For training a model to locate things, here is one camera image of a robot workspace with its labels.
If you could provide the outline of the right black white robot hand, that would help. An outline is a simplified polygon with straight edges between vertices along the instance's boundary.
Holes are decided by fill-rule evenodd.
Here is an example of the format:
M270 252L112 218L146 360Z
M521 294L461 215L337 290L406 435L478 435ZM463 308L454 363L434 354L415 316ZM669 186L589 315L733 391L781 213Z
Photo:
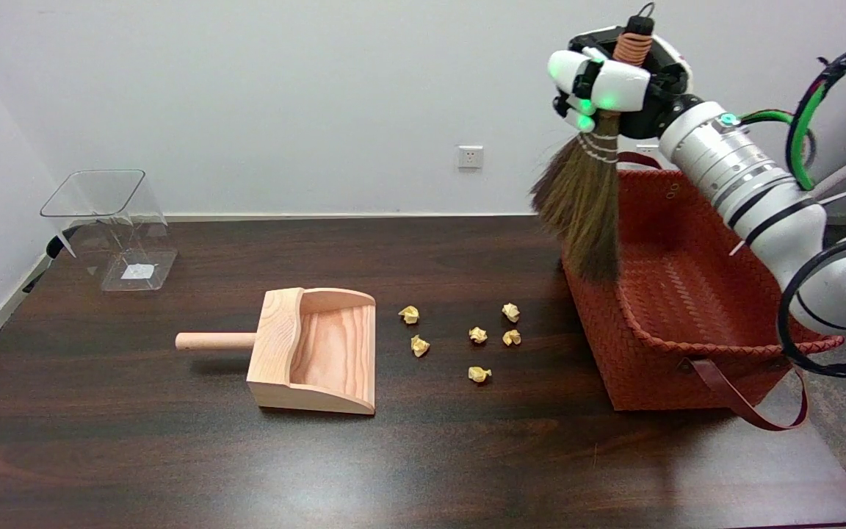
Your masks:
M593 133L607 112L620 114L620 132L632 140L659 134L675 97L691 93L690 64L657 35L640 66L615 60L622 26L607 26L573 37L568 49L554 51L547 73L557 88L553 108L581 133Z

